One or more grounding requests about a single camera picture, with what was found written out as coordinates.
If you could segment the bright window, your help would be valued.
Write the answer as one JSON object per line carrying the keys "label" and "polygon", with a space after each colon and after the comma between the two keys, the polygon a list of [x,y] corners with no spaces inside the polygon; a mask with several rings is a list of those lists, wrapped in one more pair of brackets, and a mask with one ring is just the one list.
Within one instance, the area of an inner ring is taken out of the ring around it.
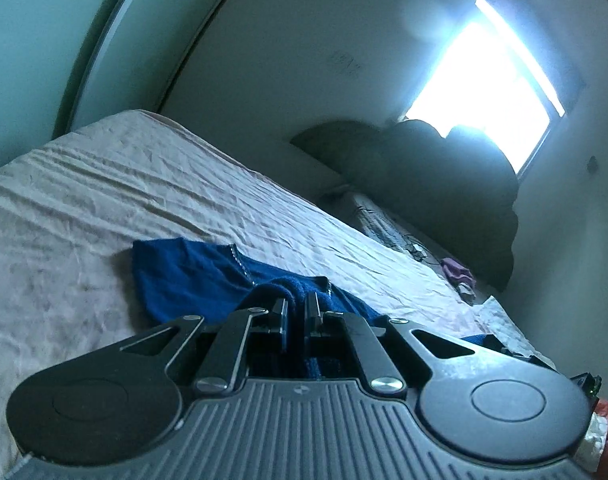
{"label": "bright window", "polygon": [[404,114],[447,138],[456,127],[482,131],[523,176],[567,112],[550,77],[487,0],[450,41]]}

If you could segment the dark blue knit sweater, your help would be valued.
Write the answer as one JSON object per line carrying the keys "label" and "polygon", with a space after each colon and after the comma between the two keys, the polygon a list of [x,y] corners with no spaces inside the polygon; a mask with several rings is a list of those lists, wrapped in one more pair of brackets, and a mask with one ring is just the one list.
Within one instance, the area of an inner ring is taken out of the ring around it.
{"label": "dark blue knit sweater", "polygon": [[325,276],[306,276],[259,262],[235,245],[217,245],[185,238],[136,240],[130,249],[135,292],[149,318],[165,324],[186,315],[200,315],[220,325],[235,310],[270,309],[287,302],[287,336],[304,333],[307,297],[317,296],[324,311],[357,314],[373,326],[387,318]]}

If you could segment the red and white package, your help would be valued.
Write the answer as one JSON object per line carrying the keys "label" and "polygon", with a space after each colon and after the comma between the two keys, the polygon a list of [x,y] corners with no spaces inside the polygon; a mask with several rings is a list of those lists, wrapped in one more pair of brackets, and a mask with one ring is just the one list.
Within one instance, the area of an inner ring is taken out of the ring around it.
{"label": "red and white package", "polygon": [[593,479],[608,479],[608,401],[599,400],[575,460]]}

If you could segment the beige wrinkled bed sheet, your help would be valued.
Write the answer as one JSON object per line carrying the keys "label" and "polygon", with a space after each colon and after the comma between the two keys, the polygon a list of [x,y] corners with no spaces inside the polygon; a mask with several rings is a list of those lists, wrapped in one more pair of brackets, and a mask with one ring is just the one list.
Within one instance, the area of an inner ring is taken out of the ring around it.
{"label": "beige wrinkled bed sheet", "polygon": [[0,168],[0,477],[19,456],[5,416],[12,390],[146,330],[130,247],[176,237],[325,276],[371,307],[453,336],[488,333],[432,269],[177,122],[129,110]]}

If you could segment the dark upholstered headboard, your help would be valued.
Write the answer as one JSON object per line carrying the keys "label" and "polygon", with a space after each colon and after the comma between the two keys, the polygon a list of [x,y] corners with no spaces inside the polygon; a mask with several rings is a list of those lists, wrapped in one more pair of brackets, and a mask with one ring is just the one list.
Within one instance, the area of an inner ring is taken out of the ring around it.
{"label": "dark upholstered headboard", "polygon": [[291,142],[430,237],[476,278],[506,289],[514,268],[518,179],[485,133],[459,126],[441,136],[418,119],[387,128],[331,120]]}

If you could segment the white patterned cloth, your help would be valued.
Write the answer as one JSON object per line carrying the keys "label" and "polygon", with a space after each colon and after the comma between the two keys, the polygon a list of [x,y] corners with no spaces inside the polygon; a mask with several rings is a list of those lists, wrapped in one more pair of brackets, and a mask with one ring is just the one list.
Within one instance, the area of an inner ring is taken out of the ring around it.
{"label": "white patterned cloth", "polygon": [[537,358],[550,366],[552,370],[556,369],[553,361],[532,345],[494,296],[489,296],[482,304],[473,304],[471,309],[477,322],[484,326],[488,333],[494,335],[510,352],[525,356],[525,358]]}

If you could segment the purple cloth item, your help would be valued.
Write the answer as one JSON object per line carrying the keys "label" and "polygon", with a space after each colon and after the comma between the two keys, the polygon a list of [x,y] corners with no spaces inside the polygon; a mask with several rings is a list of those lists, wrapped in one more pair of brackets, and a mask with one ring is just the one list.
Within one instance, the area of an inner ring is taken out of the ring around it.
{"label": "purple cloth item", "polygon": [[476,286],[474,274],[456,259],[450,257],[441,259],[441,271],[453,286],[464,284],[471,289]]}

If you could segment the glass sliding wardrobe door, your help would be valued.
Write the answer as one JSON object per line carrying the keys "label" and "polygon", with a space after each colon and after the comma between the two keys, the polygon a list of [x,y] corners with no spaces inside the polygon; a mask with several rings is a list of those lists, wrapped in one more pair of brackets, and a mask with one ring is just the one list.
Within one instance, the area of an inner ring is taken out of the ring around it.
{"label": "glass sliding wardrobe door", "polygon": [[0,167],[129,110],[158,110],[221,0],[0,0]]}

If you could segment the patterned pillow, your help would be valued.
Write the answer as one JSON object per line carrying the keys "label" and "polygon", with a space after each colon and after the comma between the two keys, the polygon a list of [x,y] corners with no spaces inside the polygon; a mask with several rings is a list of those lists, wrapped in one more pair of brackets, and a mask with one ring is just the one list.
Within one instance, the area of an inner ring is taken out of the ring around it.
{"label": "patterned pillow", "polygon": [[438,266],[448,256],[430,237],[397,219],[361,192],[330,193],[320,201],[320,207],[371,240],[420,262]]}

